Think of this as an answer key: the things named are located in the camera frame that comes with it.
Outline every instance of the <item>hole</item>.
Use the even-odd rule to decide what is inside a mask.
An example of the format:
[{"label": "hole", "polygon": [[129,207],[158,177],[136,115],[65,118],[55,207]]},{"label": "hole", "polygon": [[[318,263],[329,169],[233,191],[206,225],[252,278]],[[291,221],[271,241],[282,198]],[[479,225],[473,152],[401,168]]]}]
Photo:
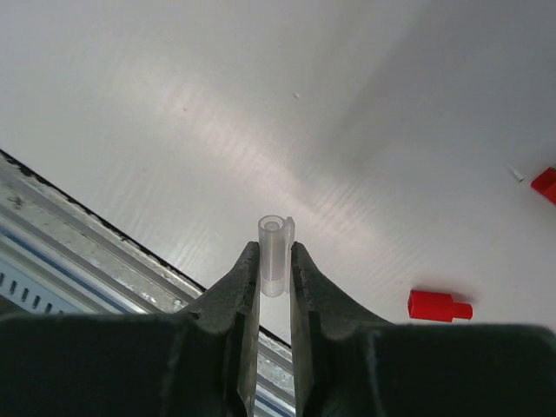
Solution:
[{"label": "hole", "polygon": [[39,302],[41,302],[41,297],[39,297],[39,296],[37,295],[37,296],[35,297],[35,300],[33,300],[33,308],[37,308]]},{"label": "hole", "polygon": [[270,232],[275,232],[280,228],[280,225],[277,222],[268,222],[264,225],[264,228]]}]

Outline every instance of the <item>red plastic piece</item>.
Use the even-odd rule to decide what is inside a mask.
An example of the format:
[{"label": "red plastic piece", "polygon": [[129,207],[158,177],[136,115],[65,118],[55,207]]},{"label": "red plastic piece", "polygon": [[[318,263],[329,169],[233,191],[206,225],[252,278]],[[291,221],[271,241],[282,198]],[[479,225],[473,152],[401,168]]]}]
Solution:
[{"label": "red plastic piece", "polygon": [[547,169],[531,182],[531,187],[556,204],[556,169]]},{"label": "red plastic piece", "polygon": [[473,307],[464,302],[455,302],[450,294],[429,293],[411,290],[407,303],[409,317],[412,319],[445,321],[473,317]]}]

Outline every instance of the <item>translucent plastic part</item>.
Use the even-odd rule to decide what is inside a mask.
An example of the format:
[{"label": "translucent plastic part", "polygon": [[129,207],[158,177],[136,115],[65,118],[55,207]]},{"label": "translucent plastic part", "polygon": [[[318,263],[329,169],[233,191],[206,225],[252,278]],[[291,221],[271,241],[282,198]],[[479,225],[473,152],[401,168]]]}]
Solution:
[{"label": "translucent plastic part", "polygon": [[294,234],[295,223],[291,217],[284,220],[278,215],[267,215],[259,221],[261,291],[267,297],[289,291]]}]

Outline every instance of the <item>plastic cylinder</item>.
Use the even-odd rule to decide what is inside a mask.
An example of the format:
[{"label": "plastic cylinder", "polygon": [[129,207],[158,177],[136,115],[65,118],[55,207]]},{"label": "plastic cylinder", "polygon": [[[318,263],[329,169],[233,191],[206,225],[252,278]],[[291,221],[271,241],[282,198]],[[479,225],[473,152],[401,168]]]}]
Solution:
[{"label": "plastic cylinder", "polygon": [[260,219],[261,291],[267,297],[289,291],[294,238],[295,223],[291,217],[284,220],[278,215],[266,215]]}]

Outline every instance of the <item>red object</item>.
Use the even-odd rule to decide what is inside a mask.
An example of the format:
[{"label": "red object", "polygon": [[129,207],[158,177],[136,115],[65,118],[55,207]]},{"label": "red object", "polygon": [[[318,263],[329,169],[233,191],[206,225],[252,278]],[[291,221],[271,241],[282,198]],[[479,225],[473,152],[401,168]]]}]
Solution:
[{"label": "red object", "polygon": [[409,317],[412,319],[445,321],[473,317],[473,307],[464,302],[455,302],[450,294],[429,293],[411,290],[407,303]]},{"label": "red object", "polygon": [[556,204],[556,169],[547,169],[531,182],[531,187]]}]

